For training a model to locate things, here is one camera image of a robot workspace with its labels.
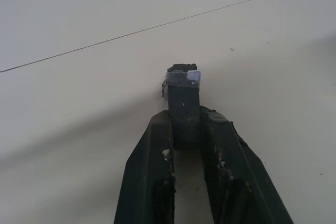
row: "white floor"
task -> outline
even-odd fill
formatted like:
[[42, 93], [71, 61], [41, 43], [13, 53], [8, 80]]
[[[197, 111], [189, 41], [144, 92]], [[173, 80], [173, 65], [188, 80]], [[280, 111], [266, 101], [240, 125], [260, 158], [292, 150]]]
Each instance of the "white floor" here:
[[201, 104], [235, 122], [294, 223], [334, 223], [335, 3], [0, 0], [0, 222], [112, 223], [166, 69], [196, 63]]

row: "white surface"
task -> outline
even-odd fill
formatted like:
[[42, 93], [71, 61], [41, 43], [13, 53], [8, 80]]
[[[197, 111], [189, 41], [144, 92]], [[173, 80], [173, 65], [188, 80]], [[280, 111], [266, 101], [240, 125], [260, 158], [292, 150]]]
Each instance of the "white surface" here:
[[0, 0], [0, 71], [246, 0]]
[[335, 1], [253, 0], [1, 73], [0, 222], [111, 223], [166, 69], [195, 62], [201, 103], [235, 122], [294, 223], [334, 223]]

